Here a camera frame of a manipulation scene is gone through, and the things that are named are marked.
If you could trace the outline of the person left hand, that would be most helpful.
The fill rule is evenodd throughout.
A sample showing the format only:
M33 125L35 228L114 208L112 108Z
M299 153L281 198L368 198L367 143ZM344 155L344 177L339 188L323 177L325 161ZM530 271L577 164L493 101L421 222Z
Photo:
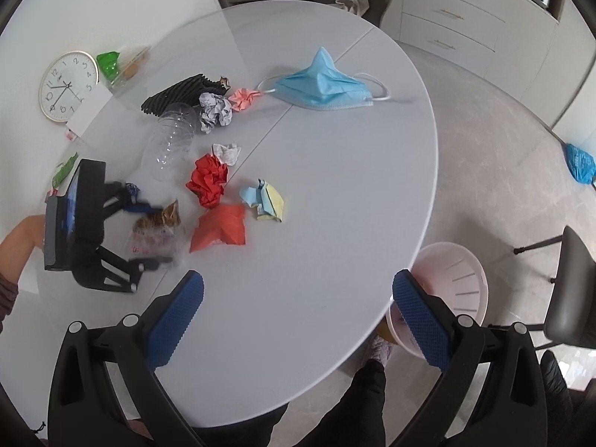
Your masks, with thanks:
M15 226L0 246L0 272L10 283L18 283L34 248L44 245L44 215L28 216Z

